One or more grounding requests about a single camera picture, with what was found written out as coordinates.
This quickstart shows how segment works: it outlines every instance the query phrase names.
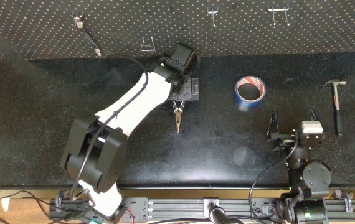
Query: pegboard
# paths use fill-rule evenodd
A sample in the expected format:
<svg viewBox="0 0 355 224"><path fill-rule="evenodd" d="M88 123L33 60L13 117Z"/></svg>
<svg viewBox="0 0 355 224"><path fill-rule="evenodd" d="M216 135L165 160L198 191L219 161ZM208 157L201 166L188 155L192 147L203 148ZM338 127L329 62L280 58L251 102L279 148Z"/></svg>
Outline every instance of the pegboard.
<svg viewBox="0 0 355 224"><path fill-rule="evenodd" d="M274 9L287 10L285 13ZM208 11L217 9L214 14ZM172 54L178 42L201 56L355 52L355 0L0 0L0 33L26 59ZM156 50L141 52L154 39Z"/></svg>

